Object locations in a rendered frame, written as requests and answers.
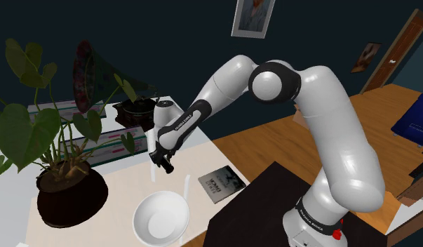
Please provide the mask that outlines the flat box with pink stripes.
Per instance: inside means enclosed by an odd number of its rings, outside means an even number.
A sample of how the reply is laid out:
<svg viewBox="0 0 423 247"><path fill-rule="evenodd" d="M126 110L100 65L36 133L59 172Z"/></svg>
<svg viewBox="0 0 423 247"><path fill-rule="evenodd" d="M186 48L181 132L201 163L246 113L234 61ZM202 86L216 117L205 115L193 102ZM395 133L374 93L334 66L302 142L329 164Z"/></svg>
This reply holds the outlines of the flat box with pink stripes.
<svg viewBox="0 0 423 247"><path fill-rule="evenodd" d="M60 102L56 102L56 107L59 111L59 114L61 117L63 117L64 119L62 120L62 123L65 124L67 121L72 121L72 117L75 114L80 114L83 115L83 117L85 119L87 119L87 115L88 113L82 113L79 111L79 109L76 106L76 103L74 100L68 100L68 101L60 101ZM96 104L94 104L90 109L96 111L97 113L100 112L100 110L102 109L104 105L104 102L101 100L99 102L97 102ZM42 104L38 104L38 107L40 110L46 109L46 108L51 108L51 109L55 109L54 104L52 102L50 103L42 103ZM36 105L29 105L27 107L27 111L29 112L29 117L32 121L32 123L34 123L34 119L35 116L38 114L38 108L36 107ZM100 118L106 118L106 111L105 109L102 111L102 113L100 113Z"/></svg>
<svg viewBox="0 0 423 247"><path fill-rule="evenodd" d="M147 151L147 138L141 126L104 132L99 137L98 142L89 140L83 150L84 154L94 150L91 157L87 159L90 166L95 167L131 156L131 153L121 141L121 136L124 135L126 137L127 133L133 136L135 143L134 154Z"/></svg>

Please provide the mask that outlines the white bowl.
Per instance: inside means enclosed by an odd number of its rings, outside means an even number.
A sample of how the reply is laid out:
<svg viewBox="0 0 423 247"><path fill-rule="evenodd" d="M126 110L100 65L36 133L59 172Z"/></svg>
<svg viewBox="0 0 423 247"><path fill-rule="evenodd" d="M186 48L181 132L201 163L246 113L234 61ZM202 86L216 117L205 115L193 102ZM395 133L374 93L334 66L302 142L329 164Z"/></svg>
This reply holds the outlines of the white bowl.
<svg viewBox="0 0 423 247"><path fill-rule="evenodd" d="M168 247L189 224L185 198L172 191L158 191L143 199L134 211L132 226L137 239L148 247Z"/></svg>

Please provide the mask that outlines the dark grey book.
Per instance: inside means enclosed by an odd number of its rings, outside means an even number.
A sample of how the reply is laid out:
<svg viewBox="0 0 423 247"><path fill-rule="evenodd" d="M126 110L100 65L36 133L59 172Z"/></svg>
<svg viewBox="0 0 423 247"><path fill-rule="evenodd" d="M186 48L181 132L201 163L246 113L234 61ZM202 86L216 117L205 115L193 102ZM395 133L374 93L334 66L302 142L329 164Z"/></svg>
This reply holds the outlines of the dark grey book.
<svg viewBox="0 0 423 247"><path fill-rule="evenodd" d="M246 183L230 166L224 166L198 178L202 188L214 204L244 189Z"/></svg>

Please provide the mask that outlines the green plant in dark pot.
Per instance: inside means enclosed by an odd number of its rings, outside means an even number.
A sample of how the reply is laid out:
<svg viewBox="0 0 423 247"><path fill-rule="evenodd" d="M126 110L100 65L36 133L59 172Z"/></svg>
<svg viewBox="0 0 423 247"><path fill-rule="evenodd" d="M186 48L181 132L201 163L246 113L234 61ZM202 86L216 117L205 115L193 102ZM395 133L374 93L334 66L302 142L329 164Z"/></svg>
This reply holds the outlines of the green plant in dark pot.
<svg viewBox="0 0 423 247"><path fill-rule="evenodd" d="M126 92L133 89L115 76ZM90 167L83 153L89 140L102 134L100 113L88 110L87 119L75 114L62 123L56 106L38 111L32 123L27 108L5 104L0 111L0 175L11 166L18 171L31 163L42 172L36 177L36 206L43 222L54 228L78 225L93 217L105 204L108 187Z"/></svg>

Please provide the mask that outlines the dark robot stand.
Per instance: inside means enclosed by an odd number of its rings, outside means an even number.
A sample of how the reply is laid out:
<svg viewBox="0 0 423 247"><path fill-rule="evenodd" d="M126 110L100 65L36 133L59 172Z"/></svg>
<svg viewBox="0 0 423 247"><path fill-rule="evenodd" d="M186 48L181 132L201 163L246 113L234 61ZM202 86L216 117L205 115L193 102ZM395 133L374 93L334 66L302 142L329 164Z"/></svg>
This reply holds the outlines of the dark robot stand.
<svg viewBox="0 0 423 247"><path fill-rule="evenodd" d="M290 247L283 216L309 184L274 162L209 222L203 247ZM388 247L387 236L352 213L327 237L347 247Z"/></svg>

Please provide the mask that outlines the dark gramophone with horn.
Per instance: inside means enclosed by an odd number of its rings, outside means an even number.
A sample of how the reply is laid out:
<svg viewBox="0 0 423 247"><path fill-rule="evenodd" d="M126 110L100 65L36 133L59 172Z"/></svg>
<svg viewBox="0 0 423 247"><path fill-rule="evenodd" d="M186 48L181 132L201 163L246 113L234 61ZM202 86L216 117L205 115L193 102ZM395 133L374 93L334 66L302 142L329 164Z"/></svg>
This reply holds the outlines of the dark gramophone with horn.
<svg viewBox="0 0 423 247"><path fill-rule="evenodd" d="M72 73L74 99L78 110L86 113L101 100L108 101L112 95L124 93L115 76L126 80L134 90L137 100L126 99L114 107L116 121L126 128L141 126L143 131L154 127L154 107L159 97L155 86L134 79L120 72L106 62L91 46L83 40L76 49Z"/></svg>

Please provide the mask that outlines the wooden furniture with white top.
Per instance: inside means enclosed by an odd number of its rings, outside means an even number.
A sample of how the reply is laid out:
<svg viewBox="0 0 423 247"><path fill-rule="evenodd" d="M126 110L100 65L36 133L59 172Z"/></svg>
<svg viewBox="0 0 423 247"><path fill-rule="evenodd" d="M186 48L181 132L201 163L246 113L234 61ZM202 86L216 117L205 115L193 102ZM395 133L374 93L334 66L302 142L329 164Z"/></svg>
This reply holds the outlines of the wooden furniture with white top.
<svg viewBox="0 0 423 247"><path fill-rule="evenodd" d="M396 199L401 203L387 233L387 247L423 228L423 175L417 179Z"/></svg>

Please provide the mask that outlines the brown wooden door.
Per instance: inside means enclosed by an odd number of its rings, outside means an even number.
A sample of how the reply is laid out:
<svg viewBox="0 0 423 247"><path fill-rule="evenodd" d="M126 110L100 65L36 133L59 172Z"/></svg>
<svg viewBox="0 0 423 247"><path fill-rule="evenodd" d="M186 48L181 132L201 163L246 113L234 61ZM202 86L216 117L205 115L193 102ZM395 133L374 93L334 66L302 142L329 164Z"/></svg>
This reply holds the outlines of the brown wooden door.
<svg viewBox="0 0 423 247"><path fill-rule="evenodd" d="M360 94L382 88L423 32L423 12L416 8L380 63L361 89Z"/></svg>

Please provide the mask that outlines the portrait picture in white frame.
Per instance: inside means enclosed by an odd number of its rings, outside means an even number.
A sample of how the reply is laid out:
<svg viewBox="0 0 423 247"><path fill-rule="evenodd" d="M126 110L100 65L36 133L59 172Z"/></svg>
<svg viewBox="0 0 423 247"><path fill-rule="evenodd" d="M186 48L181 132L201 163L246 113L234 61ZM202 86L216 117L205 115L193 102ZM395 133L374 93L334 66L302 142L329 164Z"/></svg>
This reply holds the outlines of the portrait picture in white frame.
<svg viewBox="0 0 423 247"><path fill-rule="evenodd" d="M237 0L231 36L264 39L276 0Z"/></svg>

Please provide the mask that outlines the small brown wall picture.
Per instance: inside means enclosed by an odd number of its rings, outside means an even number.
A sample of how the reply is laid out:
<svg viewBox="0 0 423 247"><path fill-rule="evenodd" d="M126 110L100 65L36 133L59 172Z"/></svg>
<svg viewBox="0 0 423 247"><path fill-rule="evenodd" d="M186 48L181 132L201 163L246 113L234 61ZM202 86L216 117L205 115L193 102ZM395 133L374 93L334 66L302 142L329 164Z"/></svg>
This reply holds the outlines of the small brown wall picture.
<svg viewBox="0 0 423 247"><path fill-rule="evenodd" d="M358 60L351 69L351 73L364 72L380 49L381 43L368 42Z"/></svg>

